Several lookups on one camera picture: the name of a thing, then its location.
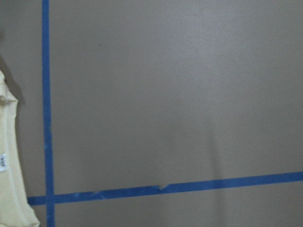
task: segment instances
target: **cream fabric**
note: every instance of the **cream fabric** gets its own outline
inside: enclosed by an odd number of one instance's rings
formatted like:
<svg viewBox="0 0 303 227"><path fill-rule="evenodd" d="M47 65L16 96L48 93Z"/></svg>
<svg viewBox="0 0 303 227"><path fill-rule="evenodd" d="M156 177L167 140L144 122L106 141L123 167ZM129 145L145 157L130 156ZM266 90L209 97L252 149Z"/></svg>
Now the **cream fabric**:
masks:
<svg viewBox="0 0 303 227"><path fill-rule="evenodd" d="M38 227L27 203L16 145L15 117L18 100L10 93L0 71L0 155L7 170L0 172L0 227Z"/></svg>

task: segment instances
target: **vertical blue tape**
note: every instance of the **vertical blue tape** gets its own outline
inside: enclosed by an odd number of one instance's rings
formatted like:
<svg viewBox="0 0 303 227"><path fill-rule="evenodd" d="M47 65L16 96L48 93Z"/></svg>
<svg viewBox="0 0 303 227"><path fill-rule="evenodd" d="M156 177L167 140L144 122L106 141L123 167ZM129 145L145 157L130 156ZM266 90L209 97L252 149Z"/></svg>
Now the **vertical blue tape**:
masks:
<svg viewBox="0 0 303 227"><path fill-rule="evenodd" d="M45 151L45 184L47 227L55 227L54 186L53 186L53 148L51 133L51 91L49 63L49 0L42 0L42 84L43 121Z"/></svg>

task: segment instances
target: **fabric seam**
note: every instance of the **fabric seam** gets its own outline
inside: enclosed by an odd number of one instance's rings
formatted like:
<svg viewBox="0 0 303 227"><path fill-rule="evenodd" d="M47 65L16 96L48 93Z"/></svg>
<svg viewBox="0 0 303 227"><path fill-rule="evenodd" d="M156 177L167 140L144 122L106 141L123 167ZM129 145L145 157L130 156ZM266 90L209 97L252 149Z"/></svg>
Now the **fabric seam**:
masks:
<svg viewBox="0 0 303 227"><path fill-rule="evenodd" d="M20 204L18 203L18 199L17 199L17 194L16 194L16 187L14 184L14 180L13 180L13 176L12 176L12 169L9 163L9 144L8 144L8 101L5 100L5 105L4 105L4 113L3 113L3 132L4 132L4 144L5 144L5 150L6 150L6 154L7 154L7 162L8 162L8 174L9 174L9 181L10 181L10 186L13 190L13 201L15 203L15 206L17 207L17 212L19 214L19 216L21 217L22 222L26 225L29 226L30 223L29 221L25 218Z"/></svg>

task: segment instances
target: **blue painter's tape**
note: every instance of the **blue painter's tape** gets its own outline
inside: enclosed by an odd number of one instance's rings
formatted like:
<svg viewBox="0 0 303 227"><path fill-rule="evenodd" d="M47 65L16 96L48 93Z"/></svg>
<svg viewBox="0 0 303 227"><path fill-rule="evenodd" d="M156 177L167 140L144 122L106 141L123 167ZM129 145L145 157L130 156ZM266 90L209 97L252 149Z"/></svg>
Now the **blue painter's tape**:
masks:
<svg viewBox="0 0 303 227"><path fill-rule="evenodd" d="M42 85L47 227L55 227L49 62L49 0L42 0Z"/></svg>
<svg viewBox="0 0 303 227"><path fill-rule="evenodd" d="M45 196L35 196L27 198L28 204L31 206L45 205Z"/></svg>
<svg viewBox="0 0 303 227"><path fill-rule="evenodd" d="M175 183L169 184L163 189L159 186L135 187L125 189L105 190L99 192L79 192L71 194L55 195L55 203L69 203L93 200L108 200L136 196L160 195L180 192L194 192L212 189L236 188L253 185L264 185L273 183L289 183L303 181L303 172L285 173L275 175L250 176L222 180Z"/></svg>

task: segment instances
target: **horizontal blue tape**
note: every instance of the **horizontal blue tape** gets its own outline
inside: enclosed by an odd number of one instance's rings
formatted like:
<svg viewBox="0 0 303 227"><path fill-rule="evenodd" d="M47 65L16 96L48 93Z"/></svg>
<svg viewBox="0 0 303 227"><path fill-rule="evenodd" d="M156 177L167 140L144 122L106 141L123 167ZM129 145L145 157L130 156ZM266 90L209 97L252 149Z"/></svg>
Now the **horizontal blue tape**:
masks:
<svg viewBox="0 0 303 227"><path fill-rule="evenodd" d="M45 196L28 197L27 201L31 206L38 206L38 205L46 204Z"/></svg>
<svg viewBox="0 0 303 227"><path fill-rule="evenodd" d="M303 181L303 172L285 173L275 175L263 175L263 176L249 176L222 180L211 181L199 181L189 183L174 183L169 184L163 189L159 186L147 186L147 187L135 187L125 189L113 189L104 190L99 192L79 192L70 194L54 195L55 203L69 203L69 202L81 202L81 201L93 201L93 200L109 200L127 197L147 196L147 195L160 195L169 193L180 192L194 192L212 189L223 188L237 188L254 185L264 185L273 183L287 183ZM42 205L44 197L30 197L28 198L30 205Z"/></svg>

